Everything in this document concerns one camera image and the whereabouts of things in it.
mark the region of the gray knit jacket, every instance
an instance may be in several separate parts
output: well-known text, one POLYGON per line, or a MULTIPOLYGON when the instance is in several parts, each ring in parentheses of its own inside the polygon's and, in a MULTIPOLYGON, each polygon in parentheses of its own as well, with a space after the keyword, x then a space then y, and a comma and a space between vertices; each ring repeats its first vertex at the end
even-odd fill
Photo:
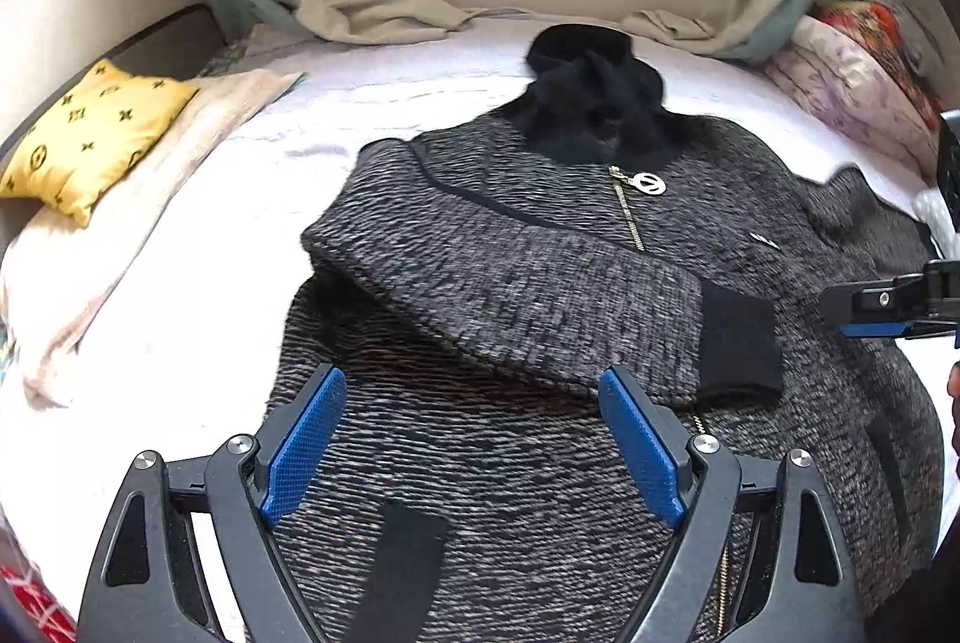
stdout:
MULTIPOLYGON (((368 146, 304 232, 315 274, 270 406, 323 362, 349 397, 277 537, 336 638, 391 499, 450 523, 422 642, 613 641, 670 536, 599 416, 613 363, 737 453, 813 453, 867 613, 929 563, 943 442, 928 394, 894 343, 818 314, 827 285, 921 266, 917 227, 856 170, 808 185, 736 124, 674 124, 665 193, 626 193, 645 252, 607 165, 560 163, 496 113, 368 146)), ((748 536, 737 519, 734 579, 748 536)), ((716 618, 714 593, 694 639, 716 618)))

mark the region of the blue gripper pad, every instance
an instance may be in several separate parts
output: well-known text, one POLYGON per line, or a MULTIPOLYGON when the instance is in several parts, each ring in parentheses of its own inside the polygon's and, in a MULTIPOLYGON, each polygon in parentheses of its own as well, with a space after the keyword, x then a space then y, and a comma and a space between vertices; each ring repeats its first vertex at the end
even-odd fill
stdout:
POLYGON ((277 525, 281 517, 301 504, 346 405, 344 373, 331 368, 270 465, 270 485, 260 506, 268 526, 277 525))
POLYGON ((840 333, 849 338, 870 338, 870 336, 901 336, 910 328, 909 322, 892 323, 842 323, 840 333))
POLYGON ((599 384, 600 413, 647 509, 678 530, 686 509, 680 501, 677 469, 627 389, 607 370, 599 384))

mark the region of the pillow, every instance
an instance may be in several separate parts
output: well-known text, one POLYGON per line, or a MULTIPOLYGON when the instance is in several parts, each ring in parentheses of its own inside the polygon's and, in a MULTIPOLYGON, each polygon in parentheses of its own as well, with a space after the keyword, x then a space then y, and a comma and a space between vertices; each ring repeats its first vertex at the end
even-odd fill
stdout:
POLYGON ((43 207, 11 241, 0 263, 0 322, 16 351, 13 382, 32 403, 70 404, 78 345, 167 202, 219 142, 297 77, 259 69, 196 80, 197 95, 136 169, 104 194, 90 226, 43 207))
POLYGON ((767 76, 828 127, 936 182, 938 133, 867 50, 833 26, 800 18, 767 76))
POLYGON ((98 61, 28 130, 0 197, 35 197, 85 228, 90 209, 174 122, 197 89, 98 61))

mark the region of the zipper pull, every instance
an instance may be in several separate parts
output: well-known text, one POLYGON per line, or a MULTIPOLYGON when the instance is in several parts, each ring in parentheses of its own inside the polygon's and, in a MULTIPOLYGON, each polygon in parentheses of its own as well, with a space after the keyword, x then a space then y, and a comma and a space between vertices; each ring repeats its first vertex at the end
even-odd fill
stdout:
POLYGON ((664 178, 661 178, 659 175, 654 175, 652 172, 638 172, 631 178, 630 175, 623 173, 621 168, 611 166, 610 176, 614 180, 626 183, 632 189, 640 191, 642 194, 647 194, 648 197, 659 197, 666 191, 664 178))

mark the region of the round zipper charm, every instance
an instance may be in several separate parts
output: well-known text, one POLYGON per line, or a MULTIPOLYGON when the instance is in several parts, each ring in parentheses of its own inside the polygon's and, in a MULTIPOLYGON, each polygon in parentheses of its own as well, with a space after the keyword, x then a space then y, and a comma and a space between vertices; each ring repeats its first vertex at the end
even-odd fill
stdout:
POLYGON ((664 178, 650 172, 637 173, 630 178, 630 184, 642 194, 647 194, 648 197, 659 197, 660 194, 666 191, 664 178))

